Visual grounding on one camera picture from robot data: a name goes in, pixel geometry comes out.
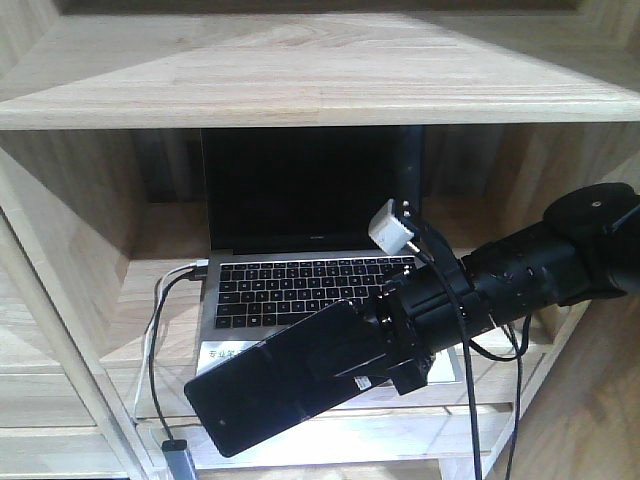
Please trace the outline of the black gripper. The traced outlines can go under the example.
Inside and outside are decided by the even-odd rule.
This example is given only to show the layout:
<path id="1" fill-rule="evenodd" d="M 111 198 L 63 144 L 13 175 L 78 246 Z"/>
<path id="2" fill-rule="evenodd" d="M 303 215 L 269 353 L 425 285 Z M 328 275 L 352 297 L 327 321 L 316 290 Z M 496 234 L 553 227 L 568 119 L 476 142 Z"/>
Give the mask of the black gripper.
<path id="1" fill-rule="evenodd" d="M 461 341 L 461 308 L 454 300 L 450 285 L 431 268 L 396 269 L 375 297 L 378 323 L 348 300 L 304 321 L 306 363 L 313 375 L 351 379 L 358 393 L 387 382 L 400 395 L 421 389 L 436 354 Z"/>

